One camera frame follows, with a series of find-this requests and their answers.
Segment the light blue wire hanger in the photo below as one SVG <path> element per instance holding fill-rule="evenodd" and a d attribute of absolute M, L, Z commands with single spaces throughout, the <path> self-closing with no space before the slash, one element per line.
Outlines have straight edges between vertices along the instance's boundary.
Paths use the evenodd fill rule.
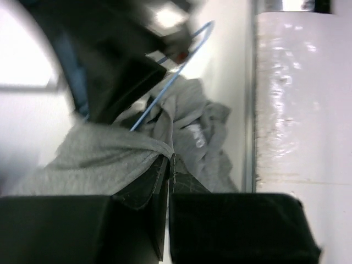
<path fill-rule="evenodd" d="M 146 118 L 146 116 L 151 112 L 152 108 L 157 104 L 157 102 L 161 99 L 161 97 L 166 93 L 166 91 L 170 88 L 170 86 L 175 82 L 175 80 L 178 78 L 180 73 L 183 71 L 183 69 L 188 65 L 192 57 L 197 54 L 199 49 L 207 42 L 209 37 L 212 34 L 212 31 L 215 26 L 215 21 L 209 21 L 206 24 L 203 25 L 202 28 L 198 29 L 194 34 L 193 38 L 198 36 L 199 34 L 204 33 L 203 39 L 197 44 L 197 46 L 192 49 L 189 52 L 189 55 L 186 57 L 185 62 L 179 67 L 179 69 L 174 73 L 174 75 L 171 77 L 171 79 L 164 85 L 160 93 L 157 95 L 157 97 L 151 102 L 151 104 L 145 109 L 143 114 L 140 116 L 140 118 L 135 122 L 135 124 L 130 128 L 130 131 L 134 131 L 137 129 L 137 127 L 142 123 L 142 121 Z"/>

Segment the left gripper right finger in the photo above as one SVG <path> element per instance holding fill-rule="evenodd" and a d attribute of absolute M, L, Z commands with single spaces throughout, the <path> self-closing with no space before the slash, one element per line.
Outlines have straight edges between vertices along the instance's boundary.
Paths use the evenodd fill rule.
<path fill-rule="evenodd" d="M 178 155 L 170 161 L 173 263 L 319 263 L 302 203 L 280 193 L 208 192 Z"/>

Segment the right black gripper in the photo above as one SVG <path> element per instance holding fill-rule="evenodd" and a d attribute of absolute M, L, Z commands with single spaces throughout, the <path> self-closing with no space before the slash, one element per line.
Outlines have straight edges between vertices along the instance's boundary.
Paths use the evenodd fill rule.
<path fill-rule="evenodd" d="M 165 76 L 148 57 L 185 61 L 191 1 L 25 1 L 63 69 L 75 110 L 111 124 Z"/>

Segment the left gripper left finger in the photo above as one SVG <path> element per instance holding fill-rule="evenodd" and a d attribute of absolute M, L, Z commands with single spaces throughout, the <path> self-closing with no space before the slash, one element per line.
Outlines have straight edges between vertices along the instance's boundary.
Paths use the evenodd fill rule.
<path fill-rule="evenodd" d="M 158 263 L 168 159 L 115 195 L 1 198 L 1 263 Z"/>

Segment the grey t shirt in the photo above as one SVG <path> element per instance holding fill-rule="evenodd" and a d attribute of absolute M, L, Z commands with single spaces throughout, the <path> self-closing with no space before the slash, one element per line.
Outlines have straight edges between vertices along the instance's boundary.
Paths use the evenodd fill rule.
<path fill-rule="evenodd" d="M 145 173 L 159 155 L 176 154 L 209 191 L 235 192 L 222 147 L 230 109 L 210 101 L 197 79 L 178 77 L 135 131 L 131 114 L 112 125 L 84 123 L 67 134 L 57 157 L 23 176 L 9 195 L 113 195 Z"/>

